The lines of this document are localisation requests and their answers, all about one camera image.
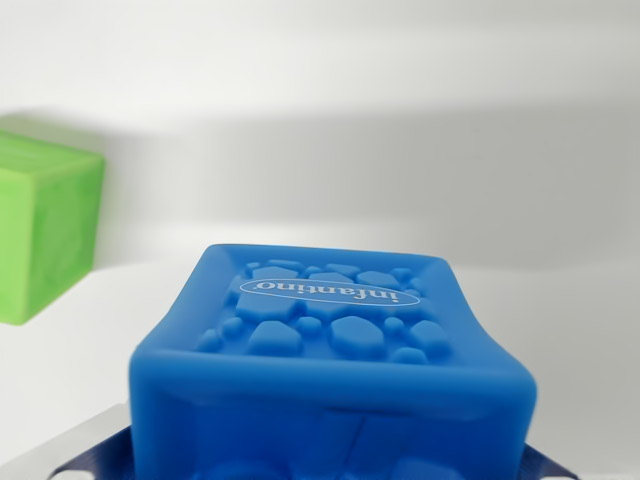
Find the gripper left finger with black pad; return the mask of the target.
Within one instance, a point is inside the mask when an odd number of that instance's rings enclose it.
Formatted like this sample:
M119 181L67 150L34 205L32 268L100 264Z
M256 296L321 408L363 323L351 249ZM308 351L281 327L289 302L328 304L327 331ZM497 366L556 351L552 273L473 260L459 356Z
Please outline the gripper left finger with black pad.
M74 428L79 441L49 479L132 479L133 447L128 403L116 404Z

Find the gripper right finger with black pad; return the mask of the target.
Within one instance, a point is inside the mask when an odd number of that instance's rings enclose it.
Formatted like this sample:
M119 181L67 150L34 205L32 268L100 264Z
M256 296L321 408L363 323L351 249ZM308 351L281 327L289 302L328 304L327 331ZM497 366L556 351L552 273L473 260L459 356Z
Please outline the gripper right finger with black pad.
M576 474L569 468L554 461L529 441L522 454L522 480L575 479Z

